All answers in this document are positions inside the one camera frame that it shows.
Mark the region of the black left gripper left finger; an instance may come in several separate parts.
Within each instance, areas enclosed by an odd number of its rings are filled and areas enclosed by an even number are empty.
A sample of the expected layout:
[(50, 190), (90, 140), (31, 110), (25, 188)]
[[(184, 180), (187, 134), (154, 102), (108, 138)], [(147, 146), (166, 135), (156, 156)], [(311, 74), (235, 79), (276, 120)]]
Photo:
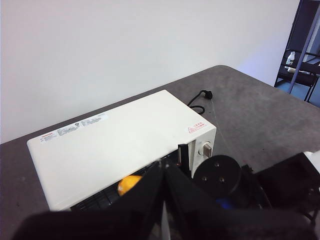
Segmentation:
[(14, 240), (145, 240), (161, 215), (164, 170), (154, 163), (140, 181), (103, 209), (48, 211), (22, 222)]

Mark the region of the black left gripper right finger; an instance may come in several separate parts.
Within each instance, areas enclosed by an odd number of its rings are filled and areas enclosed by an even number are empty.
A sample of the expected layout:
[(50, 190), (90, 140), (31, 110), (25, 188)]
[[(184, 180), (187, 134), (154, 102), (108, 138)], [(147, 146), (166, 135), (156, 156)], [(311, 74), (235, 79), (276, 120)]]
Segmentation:
[(273, 209), (224, 209), (173, 164), (164, 166), (174, 219), (190, 240), (315, 240), (298, 213)]

